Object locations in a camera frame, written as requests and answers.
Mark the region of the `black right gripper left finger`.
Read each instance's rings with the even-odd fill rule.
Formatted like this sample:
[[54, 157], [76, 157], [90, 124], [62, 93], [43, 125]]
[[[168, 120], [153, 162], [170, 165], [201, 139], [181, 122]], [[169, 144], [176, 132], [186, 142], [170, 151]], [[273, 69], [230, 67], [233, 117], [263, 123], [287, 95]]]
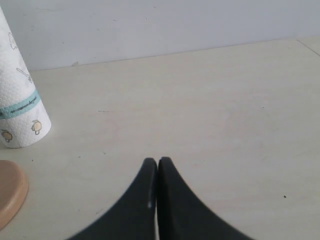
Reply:
[[154, 240], [158, 167], [146, 158], [120, 199], [71, 240]]

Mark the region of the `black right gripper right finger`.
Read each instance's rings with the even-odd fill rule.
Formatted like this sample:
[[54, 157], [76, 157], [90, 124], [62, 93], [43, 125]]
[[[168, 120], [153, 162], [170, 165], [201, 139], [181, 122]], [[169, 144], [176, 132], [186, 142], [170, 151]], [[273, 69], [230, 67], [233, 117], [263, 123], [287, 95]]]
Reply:
[[161, 240], [250, 240], [212, 212], [189, 188], [169, 157], [158, 163]]

